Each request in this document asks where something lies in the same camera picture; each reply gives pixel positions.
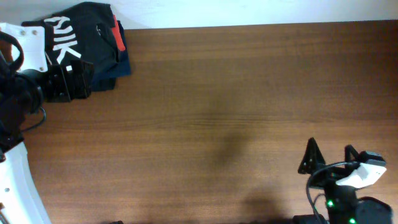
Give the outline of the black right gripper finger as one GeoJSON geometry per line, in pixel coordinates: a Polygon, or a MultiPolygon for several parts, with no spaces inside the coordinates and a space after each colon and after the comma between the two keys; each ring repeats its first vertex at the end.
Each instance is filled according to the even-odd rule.
{"type": "Polygon", "coordinates": [[[310,138],[307,143],[305,154],[298,167],[299,174],[313,174],[315,171],[326,166],[318,144],[314,138],[310,138]]]}
{"type": "Polygon", "coordinates": [[[352,145],[347,145],[345,147],[345,162],[358,162],[359,153],[352,145]]]}

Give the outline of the dark green t-shirt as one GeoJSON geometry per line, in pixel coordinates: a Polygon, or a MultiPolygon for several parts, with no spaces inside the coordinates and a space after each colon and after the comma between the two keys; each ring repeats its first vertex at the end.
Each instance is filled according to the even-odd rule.
{"type": "Polygon", "coordinates": [[[45,53],[49,62],[70,66],[73,60],[94,65],[96,74],[119,62],[120,51],[112,28],[111,6],[98,2],[82,2],[37,21],[24,21],[24,27],[45,29],[45,53]]]}

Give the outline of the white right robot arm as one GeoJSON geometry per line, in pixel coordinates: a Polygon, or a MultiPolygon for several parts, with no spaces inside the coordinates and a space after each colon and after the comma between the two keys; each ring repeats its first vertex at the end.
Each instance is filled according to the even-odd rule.
{"type": "Polygon", "coordinates": [[[345,147],[342,162],[326,164],[314,138],[310,138],[299,174],[308,174],[305,191],[313,210],[311,215],[296,215],[293,223],[316,224],[378,224],[392,223],[393,210],[390,205],[374,197],[357,197],[358,190],[375,184],[386,172],[386,161],[375,152],[358,152],[352,145],[345,147]],[[328,218],[317,210],[316,199],[310,189],[320,189],[325,197],[328,218]]]}

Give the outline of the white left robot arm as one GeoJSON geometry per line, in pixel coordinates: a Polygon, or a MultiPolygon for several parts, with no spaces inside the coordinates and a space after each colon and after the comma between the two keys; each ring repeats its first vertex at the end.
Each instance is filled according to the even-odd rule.
{"type": "Polygon", "coordinates": [[[30,172],[22,128],[27,115],[44,112],[43,103],[66,103],[91,94],[94,66],[72,60],[51,64],[45,55],[45,29],[1,23],[1,41],[16,50],[1,59],[1,223],[50,223],[30,172]]]}

